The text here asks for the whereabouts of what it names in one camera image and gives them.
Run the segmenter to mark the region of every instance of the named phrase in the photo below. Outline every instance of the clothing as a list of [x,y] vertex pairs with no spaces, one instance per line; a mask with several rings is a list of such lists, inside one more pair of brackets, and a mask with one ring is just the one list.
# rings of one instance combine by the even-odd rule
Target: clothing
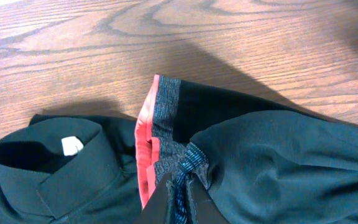
[[[133,223],[141,205],[135,122],[34,116],[0,140],[0,223]],[[61,139],[84,145],[64,156]]]
[[155,84],[142,108],[153,115],[137,123],[150,134],[135,134],[137,146],[149,144],[136,152],[138,164],[150,161],[138,172],[139,188],[148,188],[140,190],[148,193],[143,206],[166,173],[177,184],[178,164],[194,145],[208,162],[192,173],[230,223],[358,223],[357,126],[183,80]]

